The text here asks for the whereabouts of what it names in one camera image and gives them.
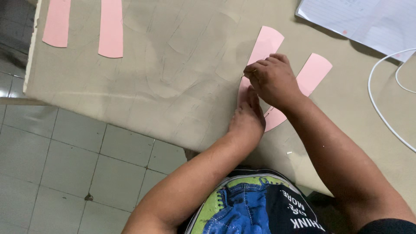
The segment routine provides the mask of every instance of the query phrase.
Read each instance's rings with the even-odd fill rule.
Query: person
[[[271,54],[244,74],[252,86],[228,132],[154,186],[123,234],[330,233],[286,177],[238,168],[264,133],[259,97],[293,125],[353,232],[416,233],[409,206],[366,153],[301,93],[285,55]]]

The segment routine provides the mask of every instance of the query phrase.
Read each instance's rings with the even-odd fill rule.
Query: forearm
[[[309,98],[283,111],[335,197],[371,194],[387,181],[373,161]]]
[[[309,98],[284,110],[284,114],[319,177],[345,208],[355,228],[382,217],[414,221],[405,201],[374,162]]]
[[[250,153],[233,140],[233,135],[225,135],[152,188],[133,211],[124,233],[149,230],[155,222],[168,233],[174,231]]]

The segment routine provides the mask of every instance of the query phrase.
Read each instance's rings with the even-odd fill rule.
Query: tile floor
[[[0,124],[0,234],[120,233],[186,162],[182,148],[55,107],[0,105]]]

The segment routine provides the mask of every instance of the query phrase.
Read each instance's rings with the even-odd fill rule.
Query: pink pattern piece
[[[69,9],[71,0],[50,0],[42,41],[55,46],[68,46]]]
[[[331,68],[332,64],[328,60],[320,55],[312,53],[296,77],[300,91],[305,96],[309,96],[328,74]],[[281,111],[274,107],[270,107],[264,114],[264,117],[266,118],[265,132],[277,127],[287,119]]]
[[[121,0],[101,0],[101,24],[98,54],[123,57],[123,10]]]
[[[254,44],[248,63],[252,64],[261,59],[267,58],[270,54],[276,53],[285,37],[271,27],[263,26]],[[247,99],[247,90],[250,86],[250,80],[246,77],[241,78],[240,87],[237,95],[237,106]]]

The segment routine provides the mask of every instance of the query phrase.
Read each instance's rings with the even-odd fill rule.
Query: t-shirt
[[[236,169],[182,225],[179,233],[331,232],[319,222],[301,191],[279,172],[269,169]],[[399,219],[381,219],[367,224],[359,233],[416,234],[416,225]]]

